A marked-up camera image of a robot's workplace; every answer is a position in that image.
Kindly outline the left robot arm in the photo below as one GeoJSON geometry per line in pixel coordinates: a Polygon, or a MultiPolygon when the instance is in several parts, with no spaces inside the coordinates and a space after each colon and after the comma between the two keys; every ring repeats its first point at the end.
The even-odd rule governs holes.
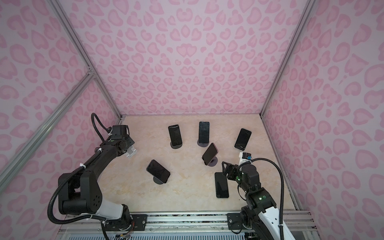
{"type": "Polygon", "coordinates": [[[112,230],[131,228],[133,220],[128,206],[105,199],[98,179],[109,163],[127,153],[133,144],[127,125],[112,126],[112,134],[85,163],[59,177],[58,188],[49,202],[49,220],[64,225],[95,219],[112,230]]]}

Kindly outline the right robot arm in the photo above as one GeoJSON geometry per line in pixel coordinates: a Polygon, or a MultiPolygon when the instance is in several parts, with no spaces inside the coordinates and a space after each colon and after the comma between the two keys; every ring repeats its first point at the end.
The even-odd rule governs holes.
{"type": "Polygon", "coordinates": [[[284,200],[278,207],[272,195],[262,187],[256,166],[250,162],[234,165],[222,163],[223,174],[235,181],[245,192],[247,205],[240,212],[241,224],[252,230],[249,240],[294,240],[295,237],[283,220],[284,200]]]}

